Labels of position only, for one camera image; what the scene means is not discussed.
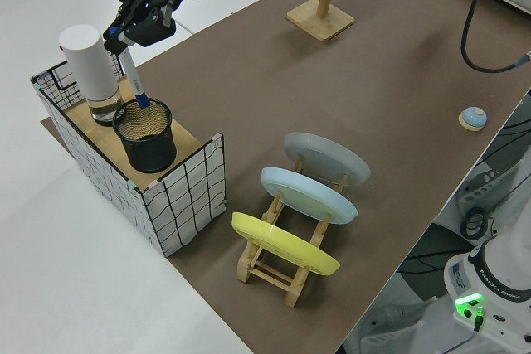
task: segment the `black cable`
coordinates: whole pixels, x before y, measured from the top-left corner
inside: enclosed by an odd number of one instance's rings
[[[485,162],[487,159],[489,159],[490,157],[492,157],[495,153],[497,153],[498,151],[501,151],[502,149],[504,149],[505,147],[507,147],[508,145],[514,143],[515,141],[521,139],[523,136],[526,136],[527,134],[531,133],[531,130],[528,130],[527,132],[523,133],[522,135],[518,136],[517,138],[513,138],[511,141],[505,143],[504,145],[502,145],[500,148],[496,149],[495,151],[493,151],[492,153],[490,153],[489,155],[487,155],[486,157],[484,157],[483,159],[481,159],[481,161],[477,162],[475,164],[475,167],[479,166],[481,163]]]
[[[473,207],[460,224],[460,233],[467,240],[478,240],[489,227],[489,217],[484,209]]]
[[[470,251],[470,248],[467,249],[453,249],[453,250],[443,250],[440,252],[432,252],[432,253],[426,253],[423,255],[416,255],[417,258],[424,259],[426,257],[434,257],[434,256],[441,256],[441,255],[455,255],[459,253],[465,253]]]
[[[479,72],[483,72],[486,74],[499,74],[501,72],[507,72],[508,70],[512,70],[513,68],[516,68],[516,66],[523,64],[526,60],[522,57],[517,62],[514,62],[511,65],[507,65],[503,68],[490,69],[490,68],[483,68],[481,66],[477,66],[470,60],[470,58],[468,57],[468,54],[466,54],[466,40],[468,38],[468,31],[470,29],[470,23],[472,22],[472,17],[474,16],[475,7],[477,6],[477,3],[478,3],[478,0],[473,0],[472,4],[470,5],[468,16],[466,16],[465,27],[463,28],[463,35],[461,37],[461,55],[463,57],[463,60],[465,60],[465,63],[473,70],[477,70]]]
[[[528,129],[528,130],[522,130],[521,132],[498,134],[497,137],[515,136],[516,134],[529,133],[529,132],[531,132],[531,129]]]
[[[399,273],[399,274],[420,275],[420,274],[435,273],[436,271],[441,271],[441,270],[440,269],[430,269],[430,270],[427,270],[427,271],[401,271],[400,269],[398,269],[397,273]]]
[[[530,119],[526,119],[526,120],[523,120],[522,122],[518,122],[517,124],[509,124],[507,126],[504,126],[502,128],[503,129],[511,129],[511,128],[516,128],[517,126],[522,126],[523,124],[526,124],[527,122],[531,122],[531,118]]]
[[[452,348],[446,350],[442,354],[448,354],[449,352],[453,352],[454,350],[457,350],[459,347],[464,346],[466,343],[468,343],[470,340],[472,340],[477,335],[477,332],[474,332],[472,336],[470,336],[468,339],[464,340],[463,342],[453,346]]]
[[[496,210],[496,208],[497,208],[497,207],[498,207],[503,201],[505,201],[505,199],[507,199],[507,198],[509,197],[509,195],[511,195],[513,192],[515,192],[515,191],[518,189],[518,187],[520,187],[522,184],[524,184],[525,181],[526,181],[528,178],[530,178],[530,177],[531,177],[531,173],[528,174],[526,177],[524,177],[524,179],[523,179],[521,182],[519,182],[519,183],[516,185],[515,188],[513,188],[511,191],[509,191],[509,192],[507,193],[507,195],[505,195],[503,198],[501,198],[499,201],[497,201],[497,202],[492,206],[492,208],[491,208],[491,210],[489,211],[489,213],[490,213],[490,214],[493,213],[493,212]]]
[[[443,268],[441,268],[441,267],[436,267],[435,265],[427,263],[426,261],[420,259],[418,256],[415,256],[413,253],[410,253],[409,255],[412,257],[411,259],[414,259],[414,260],[418,261],[419,263],[424,264],[427,267],[430,267],[434,271],[442,271],[443,270]]]
[[[489,218],[490,216],[495,212],[495,210],[498,208],[499,205],[501,205],[513,192],[515,192],[522,184],[525,183],[525,181],[531,177],[531,173],[528,174],[524,179],[519,182],[511,191],[507,192],[503,198],[501,198],[499,201],[497,201],[489,211],[485,211],[484,209],[480,207],[473,207],[468,211],[465,218],[461,222],[460,225],[460,233],[463,235],[464,238],[467,240],[478,240],[483,235],[485,235],[485,232],[487,231],[487,228],[489,226]],[[477,223],[470,223],[473,217],[480,216],[480,226],[477,227]],[[468,230],[476,230],[474,233],[469,233]],[[494,236],[494,219],[492,223],[490,224],[490,236]]]

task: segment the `blue marker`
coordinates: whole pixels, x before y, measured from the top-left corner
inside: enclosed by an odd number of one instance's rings
[[[113,35],[114,32],[118,27],[112,27],[110,29],[110,34]],[[140,108],[148,108],[149,107],[149,98],[144,92],[144,87],[142,86],[142,82],[139,78],[139,73],[136,70],[136,66],[134,66],[133,57],[131,57],[131,53],[129,52],[129,48],[125,47],[125,50],[122,51],[122,53],[118,56],[119,62],[124,68],[125,75],[127,76],[127,80],[131,84],[131,88],[133,89],[134,96],[136,97],[137,103],[139,103]]]

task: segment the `table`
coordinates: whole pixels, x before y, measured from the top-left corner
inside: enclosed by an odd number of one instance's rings
[[[465,65],[460,33],[471,0],[333,0],[356,21],[329,43],[285,20],[304,1],[263,0],[139,69],[149,94],[200,141],[226,135],[227,212],[169,260],[257,353],[334,352],[531,78],[525,68],[482,75]],[[528,50],[529,20],[483,0],[469,42],[477,63],[504,65]],[[479,133],[457,121],[471,105],[489,115]],[[344,192],[358,219],[329,228],[321,246],[341,268],[309,278],[295,309],[274,286],[236,279],[245,242],[230,227],[233,211],[266,209],[261,169],[290,166],[282,140],[292,131],[341,143],[373,171]],[[314,228],[294,212],[280,225],[303,237]]]

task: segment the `pen holder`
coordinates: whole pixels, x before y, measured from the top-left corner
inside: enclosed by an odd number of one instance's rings
[[[124,145],[132,167],[143,173],[156,173],[169,167],[177,156],[172,136],[172,113],[157,99],[140,108],[136,100],[116,111],[113,129]]]

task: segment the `white table surface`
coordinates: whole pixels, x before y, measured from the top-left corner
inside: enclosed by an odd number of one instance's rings
[[[219,12],[204,0],[174,17],[196,32],[255,1],[229,0]],[[47,114],[30,76],[64,60],[64,28],[103,31],[118,0],[0,4],[0,352],[249,352],[40,124]],[[135,62],[192,32],[178,26],[164,43],[134,46]]]

